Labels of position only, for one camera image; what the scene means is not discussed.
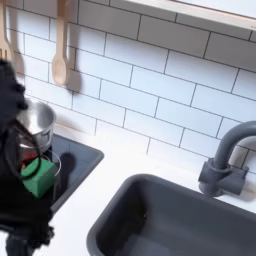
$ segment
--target silver pot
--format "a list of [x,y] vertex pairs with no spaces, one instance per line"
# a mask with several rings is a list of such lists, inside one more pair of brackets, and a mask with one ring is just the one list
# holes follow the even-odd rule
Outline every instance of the silver pot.
[[[40,152],[44,153],[52,143],[56,114],[50,106],[39,100],[26,98],[26,102],[28,109],[22,111],[17,120],[34,136]],[[20,139],[21,148],[24,152],[35,152],[34,147],[24,137]]]

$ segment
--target white countertop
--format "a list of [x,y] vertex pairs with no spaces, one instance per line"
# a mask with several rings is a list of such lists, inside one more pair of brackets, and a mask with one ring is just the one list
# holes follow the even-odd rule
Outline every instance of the white countertop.
[[[198,191],[199,173],[125,152],[125,149],[114,148],[109,142],[96,140],[63,126],[56,125],[55,133],[98,148],[104,152],[105,158],[55,215],[51,223],[55,228],[55,237],[50,247],[43,247],[35,253],[36,256],[89,256],[86,237],[91,226],[125,179],[132,175],[153,174]],[[220,200],[256,213],[256,199],[253,193],[244,191],[239,199],[225,195]],[[1,233],[1,256],[6,255],[5,239],[6,235]]]

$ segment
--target green toy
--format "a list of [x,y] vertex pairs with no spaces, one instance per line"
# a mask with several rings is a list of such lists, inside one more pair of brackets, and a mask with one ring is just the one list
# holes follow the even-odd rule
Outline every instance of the green toy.
[[[33,173],[37,167],[37,162],[38,158],[33,160],[25,169],[23,169],[21,172],[22,176],[28,176]],[[35,197],[41,198],[53,186],[55,173],[55,164],[42,159],[42,164],[37,174],[31,179],[24,180],[23,184]]]

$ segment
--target faucet spout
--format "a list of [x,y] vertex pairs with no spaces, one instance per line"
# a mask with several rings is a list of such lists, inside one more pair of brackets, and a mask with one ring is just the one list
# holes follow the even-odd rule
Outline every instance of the faucet spout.
[[226,169],[237,143],[251,136],[256,136],[256,121],[239,124],[232,128],[221,140],[213,159],[213,166],[217,169]]
[[256,121],[246,122],[232,128],[223,137],[214,158],[204,163],[200,177],[200,190],[211,197],[217,197],[224,191],[240,195],[249,171],[235,172],[229,165],[230,156],[237,143],[247,137],[256,136]]

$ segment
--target sink basin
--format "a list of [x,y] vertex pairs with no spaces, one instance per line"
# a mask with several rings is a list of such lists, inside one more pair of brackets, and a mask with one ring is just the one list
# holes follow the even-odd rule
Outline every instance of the sink basin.
[[255,256],[256,215],[136,175],[91,228],[87,247],[93,256]]

